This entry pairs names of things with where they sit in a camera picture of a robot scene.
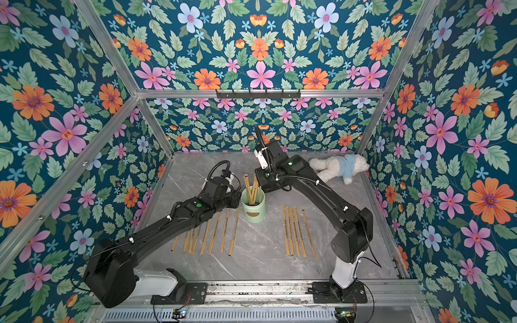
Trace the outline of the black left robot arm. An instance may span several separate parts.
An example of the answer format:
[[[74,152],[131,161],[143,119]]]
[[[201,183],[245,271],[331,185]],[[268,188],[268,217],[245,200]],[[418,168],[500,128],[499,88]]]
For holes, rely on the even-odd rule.
[[[83,274],[83,281],[105,308],[115,308],[131,297],[157,296],[180,304],[187,299],[187,282],[174,269],[142,271],[142,260],[169,241],[208,222],[223,209],[238,207],[242,195],[232,185],[230,161],[215,165],[202,191],[176,202],[168,215],[148,227],[119,240],[96,243]]]

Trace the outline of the tan paper straw eleventh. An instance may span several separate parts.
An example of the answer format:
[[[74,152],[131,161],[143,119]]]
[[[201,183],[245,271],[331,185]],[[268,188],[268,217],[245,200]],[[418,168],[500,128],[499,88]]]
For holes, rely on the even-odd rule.
[[[292,229],[294,231],[294,250],[296,251],[296,255],[300,256],[300,247],[299,247],[299,241],[298,241],[298,231],[297,231],[297,225],[296,225],[296,219],[294,217],[294,208],[290,208],[290,214],[292,218]]]

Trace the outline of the tan paper straw thirteenth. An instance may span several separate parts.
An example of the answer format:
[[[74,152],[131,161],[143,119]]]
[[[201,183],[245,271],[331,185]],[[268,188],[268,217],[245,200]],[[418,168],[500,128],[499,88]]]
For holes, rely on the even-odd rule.
[[[310,226],[309,226],[309,223],[308,223],[308,218],[306,216],[305,209],[302,210],[302,216],[303,216],[304,223],[305,223],[305,226],[306,226],[306,231],[307,231],[308,239],[309,239],[309,242],[310,242],[310,247],[311,247],[311,250],[312,250],[312,255],[313,255],[314,259],[317,259],[316,248],[315,248],[315,244],[314,244],[313,239],[312,239],[312,234],[311,234],[311,231],[310,231]]]

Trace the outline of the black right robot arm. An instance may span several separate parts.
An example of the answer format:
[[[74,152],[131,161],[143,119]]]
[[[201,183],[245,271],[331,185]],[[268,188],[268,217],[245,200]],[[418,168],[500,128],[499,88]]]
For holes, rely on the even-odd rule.
[[[265,142],[260,127],[254,130],[258,141],[254,154],[261,164],[255,174],[262,190],[267,193],[291,187],[301,192],[337,230],[331,241],[337,258],[330,283],[335,291],[345,291],[355,282],[358,260],[373,239],[372,212],[347,202],[325,183],[310,162],[299,155],[289,157],[277,141]]]

